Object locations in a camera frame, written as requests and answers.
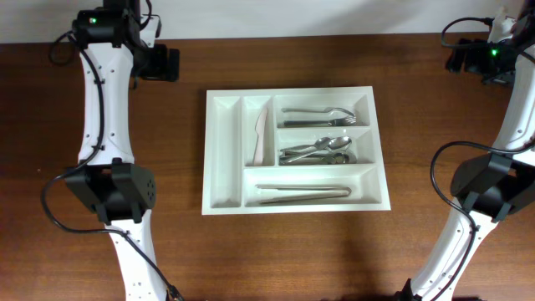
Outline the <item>large metal spoon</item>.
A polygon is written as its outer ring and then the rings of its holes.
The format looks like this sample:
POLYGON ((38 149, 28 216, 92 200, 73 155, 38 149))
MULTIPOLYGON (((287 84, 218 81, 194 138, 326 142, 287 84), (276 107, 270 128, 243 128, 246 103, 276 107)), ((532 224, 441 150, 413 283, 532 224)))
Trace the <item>large metal spoon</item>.
POLYGON ((312 149, 306 152, 301 152, 295 155, 302 155, 307 156, 309 154, 313 154, 319 151, 328 150, 328 151, 336 151, 339 149, 342 149, 345 146, 349 146, 351 144, 352 140, 348 136, 340 136, 336 138, 331 138, 331 141, 328 144, 324 144, 320 146, 318 149, 312 149))
POLYGON ((288 156, 298 156, 301 154, 302 152, 298 152, 298 151, 285 151, 279 156, 279 164, 280 165, 289 164, 289 165, 309 166, 309 165, 354 164, 357 162, 356 155, 348 150, 341 150, 341 151, 335 151, 335 152, 321 150, 313 154, 310 154, 309 156, 305 156, 303 158, 297 159, 289 163, 284 161, 285 158, 288 156))

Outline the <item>metal fork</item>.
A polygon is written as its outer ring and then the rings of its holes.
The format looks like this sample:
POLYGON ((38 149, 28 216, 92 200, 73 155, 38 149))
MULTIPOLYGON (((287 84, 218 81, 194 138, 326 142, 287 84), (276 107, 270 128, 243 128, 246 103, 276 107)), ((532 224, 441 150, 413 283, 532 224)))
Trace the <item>metal fork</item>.
POLYGON ((321 113, 321 114, 327 114, 327 113, 333 113, 333 112, 340 112, 344 113, 347 116, 355 117, 355 113, 339 107, 327 107, 324 109, 305 109, 305 108, 281 108, 281 111, 283 113, 289 113, 289 112, 301 112, 301 113, 321 113))
POLYGON ((332 120, 286 120, 283 122, 285 127, 300 126, 351 126, 356 124, 355 117, 344 117, 332 120))

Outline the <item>small metal spoon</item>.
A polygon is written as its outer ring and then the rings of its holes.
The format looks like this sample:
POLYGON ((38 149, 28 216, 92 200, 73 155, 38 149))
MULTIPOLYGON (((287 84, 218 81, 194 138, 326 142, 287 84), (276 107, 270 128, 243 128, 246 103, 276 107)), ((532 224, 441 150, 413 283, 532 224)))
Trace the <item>small metal spoon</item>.
POLYGON ((290 155, 290 156, 280 156, 279 164, 280 165, 322 165, 322 164, 333 164, 336 162, 336 159, 327 153, 313 153, 307 156, 302 155, 290 155))
POLYGON ((318 149, 320 146, 322 146, 324 144, 328 144, 330 141, 331 141, 330 137, 323 137, 323 138, 320 138, 320 139, 316 140, 312 145, 296 145, 296 146, 292 146, 292 147, 288 147, 288 148, 283 148, 283 149, 281 149, 281 152, 284 152, 284 151, 302 151, 302 150, 306 150, 308 148, 318 149))

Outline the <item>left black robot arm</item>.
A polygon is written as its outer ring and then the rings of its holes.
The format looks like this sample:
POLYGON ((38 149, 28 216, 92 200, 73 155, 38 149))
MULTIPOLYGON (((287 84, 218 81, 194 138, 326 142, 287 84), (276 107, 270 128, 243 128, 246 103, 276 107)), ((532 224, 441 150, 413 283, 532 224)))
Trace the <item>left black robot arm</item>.
POLYGON ((157 267, 150 232, 156 201, 152 172, 135 164, 129 91, 138 79, 175 82, 180 52, 159 44, 161 19, 138 1, 105 1, 79 11, 69 41, 84 71, 84 133, 78 165, 63 179, 104 224, 120 263, 128 300, 180 300, 157 267))

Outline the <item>white plastic knife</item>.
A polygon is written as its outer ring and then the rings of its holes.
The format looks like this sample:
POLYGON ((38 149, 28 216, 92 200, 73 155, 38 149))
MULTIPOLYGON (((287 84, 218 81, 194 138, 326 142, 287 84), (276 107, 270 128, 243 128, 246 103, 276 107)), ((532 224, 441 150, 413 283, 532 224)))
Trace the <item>white plastic knife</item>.
POLYGON ((255 125, 255 131, 257 134, 257 143, 253 156, 253 165, 255 166, 261 166, 264 159, 264 136, 267 117, 268 108, 263 108, 255 125))

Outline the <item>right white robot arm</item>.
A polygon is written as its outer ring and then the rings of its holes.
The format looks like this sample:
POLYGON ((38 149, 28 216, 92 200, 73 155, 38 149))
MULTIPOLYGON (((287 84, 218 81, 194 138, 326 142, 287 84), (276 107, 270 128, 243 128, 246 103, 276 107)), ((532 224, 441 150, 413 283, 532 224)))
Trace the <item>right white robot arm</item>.
POLYGON ((451 300, 484 238, 534 202, 534 3, 524 2, 516 18, 500 9, 479 21, 489 27, 486 39, 441 43, 451 50, 446 69, 510 85, 511 99, 493 145, 466 142, 483 153, 458 166, 448 195, 437 193, 451 207, 446 225, 425 266, 395 300, 451 300))

